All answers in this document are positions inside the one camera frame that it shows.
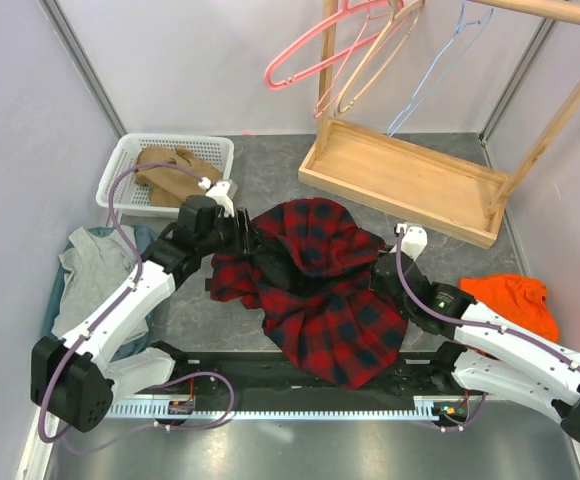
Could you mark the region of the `red plaid skirt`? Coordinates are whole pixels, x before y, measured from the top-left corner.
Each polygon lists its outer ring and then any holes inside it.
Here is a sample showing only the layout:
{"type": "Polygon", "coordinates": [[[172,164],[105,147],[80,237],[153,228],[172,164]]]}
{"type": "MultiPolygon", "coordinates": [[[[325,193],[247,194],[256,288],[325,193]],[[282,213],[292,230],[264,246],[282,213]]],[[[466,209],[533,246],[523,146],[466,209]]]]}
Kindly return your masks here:
{"type": "Polygon", "coordinates": [[[264,334],[297,368],[356,389],[393,364],[407,322],[370,287],[385,241],[325,198],[287,201],[253,221],[249,255],[215,254],[210,296],[264,313],[264,334]]]}

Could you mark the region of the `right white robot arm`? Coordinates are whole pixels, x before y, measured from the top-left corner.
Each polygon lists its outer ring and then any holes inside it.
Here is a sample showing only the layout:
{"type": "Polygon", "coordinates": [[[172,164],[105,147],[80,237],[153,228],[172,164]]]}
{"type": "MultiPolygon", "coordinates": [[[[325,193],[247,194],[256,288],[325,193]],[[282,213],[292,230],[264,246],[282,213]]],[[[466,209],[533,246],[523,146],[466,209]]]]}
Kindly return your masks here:
{"type": "Polygon", "coordinates": [[[394,300],[407,321],[445,338],[427,371],[435,391],[499,396],[545,415],[580,443],[580,352],[513,324],[457,287],[430,281],[404,253],[379,257],[371,287],[394,300]]]}

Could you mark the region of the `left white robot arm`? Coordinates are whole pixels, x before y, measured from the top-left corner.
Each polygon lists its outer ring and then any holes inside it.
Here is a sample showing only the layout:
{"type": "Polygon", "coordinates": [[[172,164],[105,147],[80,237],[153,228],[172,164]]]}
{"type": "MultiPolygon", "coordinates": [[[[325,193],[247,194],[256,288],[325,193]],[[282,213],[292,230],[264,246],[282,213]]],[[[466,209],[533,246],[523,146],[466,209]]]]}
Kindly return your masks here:
{"type": "Polygon", "coordinates": [[[178,393],[189,369],[149,347],[116,360],[131,331],[217,252],[249,254],[259,239],[248,212],[230,199],[193,196],[143,253],[123,283],[62,337],[42,337],[31,352],[31,400],[80,431],[93,430],[117,401],[156,386],[178,393]]]}

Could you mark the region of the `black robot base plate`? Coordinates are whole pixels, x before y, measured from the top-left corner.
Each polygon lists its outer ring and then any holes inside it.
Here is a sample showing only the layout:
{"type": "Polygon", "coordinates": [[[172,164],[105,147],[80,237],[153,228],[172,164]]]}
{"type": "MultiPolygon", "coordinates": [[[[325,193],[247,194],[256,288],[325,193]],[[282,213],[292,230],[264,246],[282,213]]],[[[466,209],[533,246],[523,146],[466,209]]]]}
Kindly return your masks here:
{"type": "Polygon", "coordinates": [[[442,345],[434,352],[405,352],[378,375],[356,389],[338,387],[294,366],[279,351],[184,353],[159,341],[175,355],[170,379],[207,372],[168,387],[150,387],[147,393],[189,394],[206,407],[228,405],[229,391],[216,378],[224,376],[235,391],[234,407],[325,407],[327,409],[375,406],[401,408],[416,396],[452,403],[478,401],[482,393],[459,386],[450,373],[450,361],[461,347],[442,345]]]}

